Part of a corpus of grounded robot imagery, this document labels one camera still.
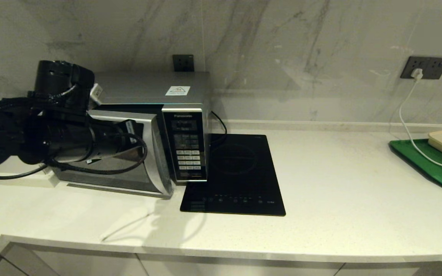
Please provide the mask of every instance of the baseboard trim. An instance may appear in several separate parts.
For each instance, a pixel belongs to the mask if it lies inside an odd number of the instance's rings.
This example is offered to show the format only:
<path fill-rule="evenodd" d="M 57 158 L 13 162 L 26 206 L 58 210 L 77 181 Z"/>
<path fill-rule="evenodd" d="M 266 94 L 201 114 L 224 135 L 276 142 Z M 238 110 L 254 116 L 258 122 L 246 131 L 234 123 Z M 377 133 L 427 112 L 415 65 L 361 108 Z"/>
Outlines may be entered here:
<path fill-rule="evenodd" d="M 313 122 L 313 121 L 265 121 L 224 120 L 228 132 L 236 130 L 296 130 L 296 131 L 349 131 L 349 132 L 394 132 L 405 133 L 400 123 L 360 122 Z M 212 120 L 214 131 L 223 130 L 217 120 Z M 407 124 L 412 133 L 429 133 L 442 130 L 442 124 Z"/>
<path fill-rule="evenodd" d="M 1 173 L 0 176 L 14 175 L 14 173 Z M 0 180 L 0 185 L 10 186 L 26 186 L 26 187 L 55 187 L 59 183 L 59 179 L 54 173 L 34 174 L 23 178 Z"/>

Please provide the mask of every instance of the power cord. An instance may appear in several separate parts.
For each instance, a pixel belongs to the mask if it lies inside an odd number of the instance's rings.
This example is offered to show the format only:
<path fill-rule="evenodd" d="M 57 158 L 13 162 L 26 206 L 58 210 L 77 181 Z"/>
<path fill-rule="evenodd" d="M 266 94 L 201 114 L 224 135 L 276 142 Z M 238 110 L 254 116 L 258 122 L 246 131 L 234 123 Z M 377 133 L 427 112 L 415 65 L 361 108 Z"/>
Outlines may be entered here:
<path fill-rule="evenodd" d="M 422 77 L 423 77 L 422 69 L 420 69 L 420 68 L 415 69 L 415 70 L 412 72 L 412 75 L 411 75 L 411 76 L 414 78 L 414 85 L 413 85 L 412 88 L 410 89 L 410 92 L 409 92 L 409 94 L 407 95 L 407 98 L 405 98 L 405 100 L 404 100 L 404 101 L 402 102 L 402 104 L 400 105 L 400 108 L 398 108 L 398 117 L 400 117 L 400 121 L 402 122 L 402 125 L 403 125 L 404 128 L 405 128 L 405 131 L 406 131 L 407 134 L 409 135 L 410 142 L 412 143 L 412 145 L 414 146 L 414 148 L 415 148 L 415 149 L 416 149 L 416 150 L 417 150 L 417 151 L 418 151 L 423 157 L 425 157 L 426 159 L 428 159 L 428 160 L 431 161 L 432 163 L 434 163 L 434 164 L 436 164 L 436 165 L 442 167 L 442 164 L 441 164 L 441 163 L 432 160 L 431 158 L 429 158 L 425 153 L 423 153 L 423 152 L 417 147 L 416 143 L 414 143 L 414 139 L 412 138 L 412 135 L 411 135 L 411 133 L 410 133 L 410 131 L 409 131 L 409 128 L 407 127 L 407 125 L 406 125 L 405 122 L 404 122 L 404 119 L 402 118 L 402 108 L 403 108 L 403 106 L 405 105 L 405 103 L 407 102 L 407 100 L 410 98 L 410 96 L 412 96 L 412 93 L 414 92 L 414 89 L 416 88 L 416 85 L 419 83 L 419 80 L 421 80 Z"/>
<path fill-rule="evenodd" d="M 216 143 L 222 142 L 228 136 L 228 129 L 226 129 L 226 125 L 223 123 L 223 120 L 221 120 L 221 118 L 216 113 L 214 113 L 214 111 L 211 111 L 211 113 L 214 115 L 214 117 L 216 117 L 219 120 L 219 122 L 223 125 L 224 128 L 223 136 L 211 142 L 211 145 L 214 145 Z"/>
<path fill-rule="evenodd" d="M 29 171 L 29 172 L 25 172 L 25 173 L 21 173 L 21 174 L 9 175 L 9 176 L 0 176 L 0 180 L 11 180 L 11 179 L 17 179 L 17 178 L 25 177 L 25 176 L 28 176 L 28 175 L 32 175 L 34 173 L 38 173 L 39 171 L 42 171 L 45 168 L 47 168 L 47 165 L 40 166 L 40 168 L 36 168 L 33 171 Z"/>

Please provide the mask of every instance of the white countertop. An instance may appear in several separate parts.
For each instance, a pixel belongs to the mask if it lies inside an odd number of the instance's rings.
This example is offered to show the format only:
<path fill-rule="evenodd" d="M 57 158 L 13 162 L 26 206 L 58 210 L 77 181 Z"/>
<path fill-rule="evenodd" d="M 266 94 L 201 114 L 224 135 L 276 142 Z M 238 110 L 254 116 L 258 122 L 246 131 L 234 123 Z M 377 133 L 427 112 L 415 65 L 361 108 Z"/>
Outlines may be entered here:
<path fill-rule="evenodd" d="M 390 133 L 232 133 L 267 135 L 285 217 L 183 213 L 184 187 L 161 200 L 65 185 L 0 185 L 0 250 L 15 241 L 274 260 L 442 260 L 442 187 L 389 150 L 397 139 Z"/>

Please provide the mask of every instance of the black cable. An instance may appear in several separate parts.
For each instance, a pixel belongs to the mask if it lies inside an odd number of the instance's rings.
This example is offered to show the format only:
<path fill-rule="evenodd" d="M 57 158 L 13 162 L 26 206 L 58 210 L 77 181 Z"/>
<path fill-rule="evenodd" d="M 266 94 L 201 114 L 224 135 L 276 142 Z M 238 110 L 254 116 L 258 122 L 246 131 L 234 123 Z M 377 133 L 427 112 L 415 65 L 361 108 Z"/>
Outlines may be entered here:
<path fill-rule="evenodd" d="M 228 129 L 226 129 L 226 126 L 223 123 L 223 120 L 221 120 L 221 118 L 216 113 L 214 113 L 214 111 L 211 111 L 211 113 L 219 120 L 219 122 L 221 122 L 221 124 L 223 125 L 223 128 L 224 128 L 224 135 L 214 141 L 211 141 L 211 145 L 212 145 L 212 144 L 215 144 L 215 143 L 218 143 L 218 142 L 224 140 L 228 136 Z"/>
<path fill-rule="evenodd" d="M 131 170 L 137 168 L 139 165 L 141 165 L 144 162 L 144 160 L 146 159 L 146 156 L 148 155 L 148 146 L 146 145 L 144 140 L 142 140 L 142 138 L 138 135 L 135 135 L 132 133 L 121 133 L 118 136 L 125 136 L 128 138 L 134 138 L 142 144 L 143 155 L 142 155 L 141 159 L 139 159 L 137 161 L 136 164 L 134 164 L 130 167 L 127 167 L 127 168 L 115 169 L 115 170 L 109 170 L 109 171 L 100 171 L 97 169 L 90 169 L 90 168 L 80 168 L 80 167 L 73 166 L 70 164 L 60 163 L 54 159 L 50 159 L 50 160 L 46 161 L 45 164 L 47 164 L 49 166 L 56 167 L 56 168 L 60 168 L 63 171 L 65 171 L 65 170 L 80 171 L 81 173 L 93 173 L 93 174 L 105 174 L 105 175 L 126 173 L 128 171 L 131 171 Z"/>
<path fill-rule="evenodd" d="M 28 97 L 2 99 L 0 100 L 0 112 L 17 107 L 24 107 L 24 106 L 31 107 L 31 105 L 34 103 L 57 105 L 60 103 L 60 101 L 62 101 L 65 98 L 65 96 L 73 92 L 76 89 L 76 87 L 77 85 L 75 84 L 63 93 L 57 95 L 51 95 L 48 96 L 48 98 L 44 99 L 28 98 Z"/>
<path fill-rule="evenodd" d="M 47 168 L 47 165 L 43 165 L 40 168 L 36 168 L 33 171 L 29 171 L 27 173 L 21 173 L 21 174 L 16 174 L 16 175 L 9 175 L 9 176 L 0 176 L 0 180 L 10 180 L 10 179 L 17 179 L 17 178 L 25 177 L 28 175 L 32 175 L 34 173 L 38 173 L 39 171 L 41 171 L 45 168 Z"/>

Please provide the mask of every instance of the microwave display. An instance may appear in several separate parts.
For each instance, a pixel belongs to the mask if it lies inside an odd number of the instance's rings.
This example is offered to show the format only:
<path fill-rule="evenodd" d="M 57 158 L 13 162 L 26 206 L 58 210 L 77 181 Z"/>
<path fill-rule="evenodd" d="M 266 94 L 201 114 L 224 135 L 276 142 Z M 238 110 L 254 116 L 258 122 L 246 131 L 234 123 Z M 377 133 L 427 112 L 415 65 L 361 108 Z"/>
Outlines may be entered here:
<path fill-rule="evenodd" d="M 197 122 L 194 120 L 175 120 L 172 121 L 173 131 L 197 131 Z"/>

